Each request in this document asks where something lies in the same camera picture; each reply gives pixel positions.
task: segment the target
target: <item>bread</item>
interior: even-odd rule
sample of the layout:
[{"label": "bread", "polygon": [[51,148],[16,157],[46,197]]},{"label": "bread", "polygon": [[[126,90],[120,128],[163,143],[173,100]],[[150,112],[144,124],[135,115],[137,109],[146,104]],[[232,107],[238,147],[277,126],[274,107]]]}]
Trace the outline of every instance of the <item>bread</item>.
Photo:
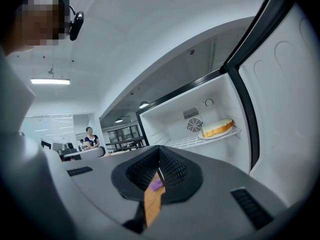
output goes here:
[{"label": "bread", "polygon": [[210,125],[202,127],[202,133],[205,138],[211,137],[215,134],[221,134],[229,130],[234,125],[234,122],[230,118],[222,119],[214,122]]}]

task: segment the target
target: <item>headphones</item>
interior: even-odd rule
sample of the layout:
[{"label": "headphones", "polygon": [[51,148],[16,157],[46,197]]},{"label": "headphones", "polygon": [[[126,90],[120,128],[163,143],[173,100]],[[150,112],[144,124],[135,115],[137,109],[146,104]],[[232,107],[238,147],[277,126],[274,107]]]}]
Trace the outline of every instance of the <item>headphones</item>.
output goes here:
[{"label": "headphones", "polygon": [[74,15],[74,19],[70,21],[69,35],[70,35],[70,40],[74,41],[77,39],[81,26],[84,23],[85,15],[82,11],[79,11],[76,13],[75,9],[71,5],[69,6]]}]

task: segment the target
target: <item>white plate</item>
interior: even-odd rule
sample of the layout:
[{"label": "white plate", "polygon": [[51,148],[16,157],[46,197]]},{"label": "white plate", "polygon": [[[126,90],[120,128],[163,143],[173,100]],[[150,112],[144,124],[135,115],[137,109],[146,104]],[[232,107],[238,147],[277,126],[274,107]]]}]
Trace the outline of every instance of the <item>white plate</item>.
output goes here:
[{"label": "white plate", "polygon": [[224,132],[222,132],[222,133],[218,133],[218,134],[215,134],[215,135],[210,136],[210,137],[207,137],[207,138],[204,137],[202,131],[200,131],[199,134],[198,134],[198,137],[199,137],[200,139],[204,139],[204,140],[215,139],[215,138],[218,138],[218,137],[221,137],[221,136],[227,134],[228,132],[230,132],[230,131],[232,130],[233,127],[234,127],[234,126],[230,127],[228,130],[226,130],[226,131],[224,131]]}]

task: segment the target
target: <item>ceiling light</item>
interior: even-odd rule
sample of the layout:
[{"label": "ceiling light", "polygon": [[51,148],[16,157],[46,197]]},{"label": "ceiling light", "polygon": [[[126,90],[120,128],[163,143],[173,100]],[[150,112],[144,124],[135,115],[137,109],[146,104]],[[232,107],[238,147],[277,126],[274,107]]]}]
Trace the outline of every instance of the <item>ceiling light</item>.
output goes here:
[{"label": "ceiling light", "polygon": [[34,85],[70,85],[70,79],[58,78],[31,78]]},{"label": "ceiling light", "polygon": [[148,106],[148,105],[149,105],[149,103],[148,103],[148,102],[146,102],[146,101],[142,101],[142,102],[140,103],[139,108],[140,108],[140,109],[143,109],[144,107],[146,107],[146,106]]},{"label": "ceiling light", "polygon": [[115,122],[116,123],[120,123],[120,122],[122,122],[123,120],[120,118],[120,117],[118,117],[116,120],[115,120]]}]

